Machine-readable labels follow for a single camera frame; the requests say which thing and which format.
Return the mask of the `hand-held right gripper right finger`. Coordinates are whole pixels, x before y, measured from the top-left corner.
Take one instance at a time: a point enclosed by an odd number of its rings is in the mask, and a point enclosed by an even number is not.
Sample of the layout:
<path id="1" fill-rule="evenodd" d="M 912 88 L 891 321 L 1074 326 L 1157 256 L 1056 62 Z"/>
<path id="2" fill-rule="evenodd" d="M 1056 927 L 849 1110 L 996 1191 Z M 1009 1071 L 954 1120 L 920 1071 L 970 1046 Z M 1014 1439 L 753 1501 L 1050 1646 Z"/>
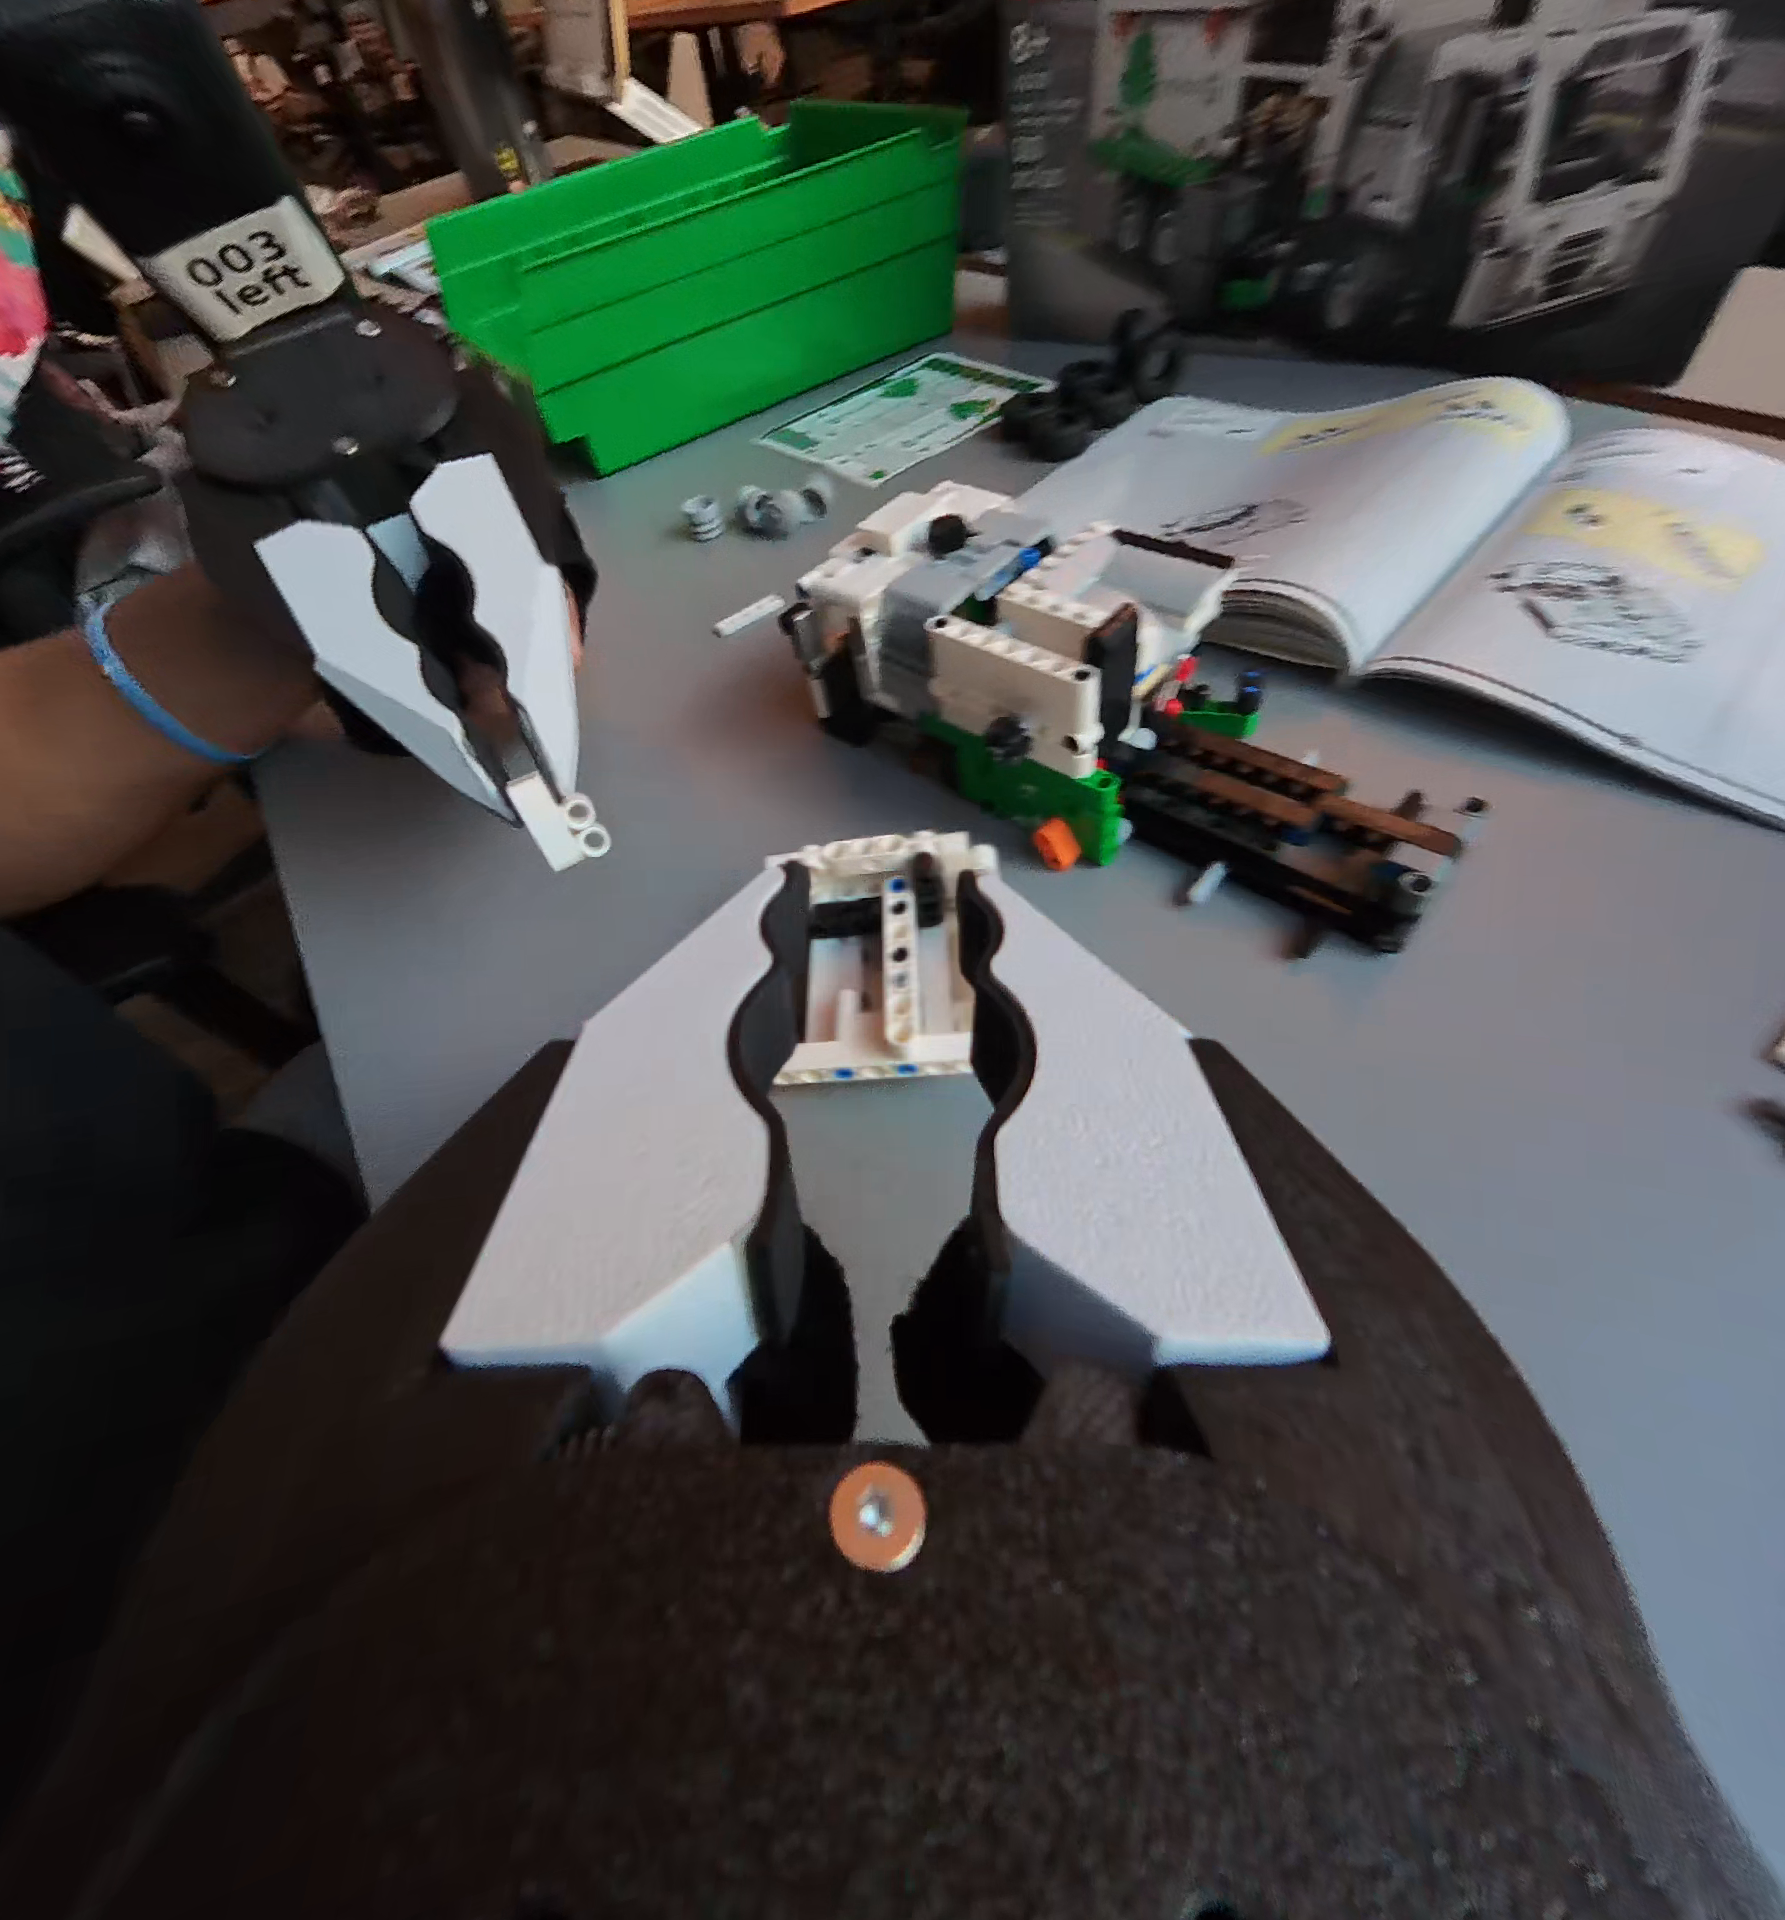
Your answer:
<path id="1" fill-rule="evenodd" d="M 1193 1036 L 1000 875 L 959 883 L 970 1225 L 996 1339 L 1035 1369 L 1291 1365 L 1331 1330 Z"/>

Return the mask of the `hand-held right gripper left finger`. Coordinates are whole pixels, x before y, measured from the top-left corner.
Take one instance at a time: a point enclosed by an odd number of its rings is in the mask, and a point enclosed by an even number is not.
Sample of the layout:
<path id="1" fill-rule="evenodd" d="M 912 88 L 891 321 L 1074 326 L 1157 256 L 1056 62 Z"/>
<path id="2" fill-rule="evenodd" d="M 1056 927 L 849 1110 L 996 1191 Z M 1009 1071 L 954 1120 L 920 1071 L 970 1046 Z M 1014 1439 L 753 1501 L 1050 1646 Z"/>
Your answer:
<path id="1" fill-rule="evenodd" d="M 807 1229 L 771 1091 L 799 1044 L 808 869 L 765 869 L 585 1029 L 440 1335 L 463 1369 L 683 1371 L 783 1350 Z"/>

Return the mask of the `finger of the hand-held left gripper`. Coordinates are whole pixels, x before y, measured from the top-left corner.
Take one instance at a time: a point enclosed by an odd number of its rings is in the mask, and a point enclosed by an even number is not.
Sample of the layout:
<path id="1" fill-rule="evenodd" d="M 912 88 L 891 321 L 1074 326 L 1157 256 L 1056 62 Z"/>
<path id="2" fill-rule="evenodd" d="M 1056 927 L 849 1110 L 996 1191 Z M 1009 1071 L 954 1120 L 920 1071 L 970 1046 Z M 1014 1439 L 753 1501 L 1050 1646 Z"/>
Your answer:
<path id="1" fill-rule="evenodd" d="M 451 762 L 488 803 L 525 775 L 577 803 L 571 607 L 508 480 L 489 452 L 445 461 L 409 516 L 426 561 L 413 589 L 420 681 Z"/>
<path id="2" fill-rule="evenodd" d="M 383 564 L 368 535 L 298 520 L 255 541 L 254 552 L 300 630 L 318 677 L 457 794 L 508 824 L 518 815 L 470 740 L 457 694 L 426 677 L 417 639 L 377 603 Z"/>

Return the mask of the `small white lego piece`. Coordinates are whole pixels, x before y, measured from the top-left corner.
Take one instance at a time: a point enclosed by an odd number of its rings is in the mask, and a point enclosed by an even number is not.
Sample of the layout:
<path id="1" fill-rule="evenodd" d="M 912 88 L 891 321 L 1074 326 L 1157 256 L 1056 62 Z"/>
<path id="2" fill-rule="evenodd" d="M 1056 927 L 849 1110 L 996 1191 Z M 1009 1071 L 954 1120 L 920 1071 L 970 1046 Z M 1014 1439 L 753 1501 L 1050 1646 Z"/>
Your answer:
<path id="1" fill-rule="evenodd" d="M 561 797 L 545 774 L 507 781 L 505 797 L 555 873 L 608 856 L 614 837 L 599 821 L 593 799 L 582 791 Z"/>

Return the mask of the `white lego frame subassembly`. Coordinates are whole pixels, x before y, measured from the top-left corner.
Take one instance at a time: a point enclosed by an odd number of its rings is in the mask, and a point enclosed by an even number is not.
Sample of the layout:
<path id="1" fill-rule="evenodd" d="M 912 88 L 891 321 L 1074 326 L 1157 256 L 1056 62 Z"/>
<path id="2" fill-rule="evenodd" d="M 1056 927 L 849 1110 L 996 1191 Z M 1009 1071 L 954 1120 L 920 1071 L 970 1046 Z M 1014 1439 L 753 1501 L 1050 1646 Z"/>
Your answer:
<path id="1" fill-rule="evenodd" d="M 871 834 L 771 854 L 808 873 L 800 1038 L 779 1090 L 964 1078 L 974 993 L 959 960 L 956 887 L 997 872 L 963 830 Z"/>

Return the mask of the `person's left forearm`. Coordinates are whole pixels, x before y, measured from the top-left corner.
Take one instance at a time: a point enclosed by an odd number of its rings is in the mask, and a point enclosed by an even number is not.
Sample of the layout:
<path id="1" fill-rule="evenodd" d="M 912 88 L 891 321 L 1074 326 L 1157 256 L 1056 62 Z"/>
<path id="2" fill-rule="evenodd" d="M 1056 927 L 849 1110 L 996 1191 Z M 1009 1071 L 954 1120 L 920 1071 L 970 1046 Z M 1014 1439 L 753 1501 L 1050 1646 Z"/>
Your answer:
<path id="1" fill-rule="evenodd" d="M 102 625 L 0 651 L 0 920 L 106 879 L 240 765 L 141 716 Z"/>

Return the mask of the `white and green lego truck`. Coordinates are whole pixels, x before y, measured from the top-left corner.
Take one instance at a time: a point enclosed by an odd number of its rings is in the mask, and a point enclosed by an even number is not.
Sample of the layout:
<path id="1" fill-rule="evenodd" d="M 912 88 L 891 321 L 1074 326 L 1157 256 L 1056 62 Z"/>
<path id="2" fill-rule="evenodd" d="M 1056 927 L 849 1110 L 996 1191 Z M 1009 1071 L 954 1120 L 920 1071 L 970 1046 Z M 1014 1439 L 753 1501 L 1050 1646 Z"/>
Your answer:
<path id="1" fill-rule="evenodd" d="M 1369 803 L 1312 757 L 1256 743 L 1265 682 L 1209 682 L 1239 564 L 1201 541 L 1095 520 L 1058 535 L 1002 493 L 907 491 L 858 523 L 775 620 L 818 726 L 910 743 L 1042 866 L 1106 868 L 1132 842 L 1187 883 L 1225 861 L 1293 917 L 1290 954 L 1337 937 L 1408 948 L 1490 822 L 1480 797 Z"/>

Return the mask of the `pile of black lego tyres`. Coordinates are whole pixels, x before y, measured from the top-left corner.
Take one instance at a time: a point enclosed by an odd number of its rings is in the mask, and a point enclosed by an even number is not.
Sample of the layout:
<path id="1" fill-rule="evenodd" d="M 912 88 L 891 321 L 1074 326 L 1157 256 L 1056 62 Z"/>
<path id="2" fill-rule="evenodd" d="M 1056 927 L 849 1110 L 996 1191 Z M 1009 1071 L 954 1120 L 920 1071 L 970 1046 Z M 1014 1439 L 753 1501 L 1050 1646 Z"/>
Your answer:
<path id="1" fill-rule="evenodd" d="M 1187 355 L 1175 323 L 1127 309 L 1103 354 L 1064 365 L 1046 391 L 1002 403 L 1000 441 L 1041 463 L 1066 463 L 1143 408 L 1173 397 Z"/>

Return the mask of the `open lego instruction booklet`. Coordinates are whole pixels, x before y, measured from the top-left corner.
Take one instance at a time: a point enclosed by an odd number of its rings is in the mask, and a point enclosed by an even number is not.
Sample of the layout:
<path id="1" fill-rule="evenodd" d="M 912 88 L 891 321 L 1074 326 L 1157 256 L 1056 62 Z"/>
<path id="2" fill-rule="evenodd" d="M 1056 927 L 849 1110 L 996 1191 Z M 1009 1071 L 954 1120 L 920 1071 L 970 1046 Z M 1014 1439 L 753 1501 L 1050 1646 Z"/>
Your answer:
<path id="1" fill-rule="evenodd" d="M 1318 413 L 1167 397 L 1021 506 L 1227 558 L 1220 646 L 1452 690 L 1785 829 L 1785 459 L 1580 439 L 1490 377 Z"/>

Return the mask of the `dark printed lego box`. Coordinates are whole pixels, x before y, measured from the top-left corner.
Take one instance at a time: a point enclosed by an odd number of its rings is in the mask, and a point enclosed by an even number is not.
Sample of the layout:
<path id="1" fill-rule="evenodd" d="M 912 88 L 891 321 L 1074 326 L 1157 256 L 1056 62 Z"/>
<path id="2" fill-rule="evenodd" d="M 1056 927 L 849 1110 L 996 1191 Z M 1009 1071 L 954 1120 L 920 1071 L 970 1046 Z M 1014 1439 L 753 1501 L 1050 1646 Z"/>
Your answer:
<path id="1" fill-rule="evenodd" d="M 1018 338 L 1671 386 L 1785 213 L 1785 4 L 1004 6 Z"/>

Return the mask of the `person's left hand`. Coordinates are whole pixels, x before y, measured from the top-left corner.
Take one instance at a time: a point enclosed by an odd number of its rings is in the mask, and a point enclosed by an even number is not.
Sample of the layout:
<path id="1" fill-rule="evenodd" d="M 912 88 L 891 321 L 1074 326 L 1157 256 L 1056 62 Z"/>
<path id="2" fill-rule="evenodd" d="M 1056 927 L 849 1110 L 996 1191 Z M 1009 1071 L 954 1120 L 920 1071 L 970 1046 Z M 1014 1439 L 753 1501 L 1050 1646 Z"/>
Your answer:
<path id="1" fill-rule="evenodd" d="M 197 564 L 119 597 L 99 630 L 136 711 L 215 762 L 244 765 L 295 738 L 344 738 L 303 644 Z"/>

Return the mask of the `green plastic bin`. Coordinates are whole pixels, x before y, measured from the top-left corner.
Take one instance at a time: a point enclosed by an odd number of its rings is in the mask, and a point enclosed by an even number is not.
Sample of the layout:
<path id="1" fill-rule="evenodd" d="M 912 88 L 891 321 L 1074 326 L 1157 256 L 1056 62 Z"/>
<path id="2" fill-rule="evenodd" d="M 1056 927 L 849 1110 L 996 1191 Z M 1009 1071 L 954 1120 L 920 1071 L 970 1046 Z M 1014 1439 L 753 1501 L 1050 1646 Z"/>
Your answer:
<path id="1" fill-rule="evenodd" d="M 436 215 L 453 338 L 600 477 L 952 329 L 960 109 L 800 100 Z"/>

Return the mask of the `green and white sticker sheet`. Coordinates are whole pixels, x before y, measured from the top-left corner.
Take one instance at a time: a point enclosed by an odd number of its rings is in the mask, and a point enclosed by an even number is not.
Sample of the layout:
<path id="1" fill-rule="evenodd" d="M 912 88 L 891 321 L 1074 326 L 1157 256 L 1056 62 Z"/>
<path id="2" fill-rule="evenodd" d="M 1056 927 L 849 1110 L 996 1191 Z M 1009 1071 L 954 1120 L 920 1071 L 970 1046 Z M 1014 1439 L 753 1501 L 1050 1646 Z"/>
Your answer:
<path id="1" fill-rule="evenodd" d="M 1053 389 L 1042 377 L 933 351 L 771 426 L 758 445 L 836 480 L 880 487 L 986 432 L 1013 399 Z"/>

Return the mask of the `person's black clothing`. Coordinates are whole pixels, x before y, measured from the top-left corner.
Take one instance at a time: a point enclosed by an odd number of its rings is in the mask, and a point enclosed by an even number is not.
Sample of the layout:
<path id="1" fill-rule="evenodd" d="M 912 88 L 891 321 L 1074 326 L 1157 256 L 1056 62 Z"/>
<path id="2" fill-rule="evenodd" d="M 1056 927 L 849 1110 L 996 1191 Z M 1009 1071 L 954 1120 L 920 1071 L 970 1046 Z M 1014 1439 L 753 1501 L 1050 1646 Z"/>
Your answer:
<path id="1" fill-rule="evenodd" d="M 200 1434 L 365 1216 L 0 925 L 0 1837 Z"/>

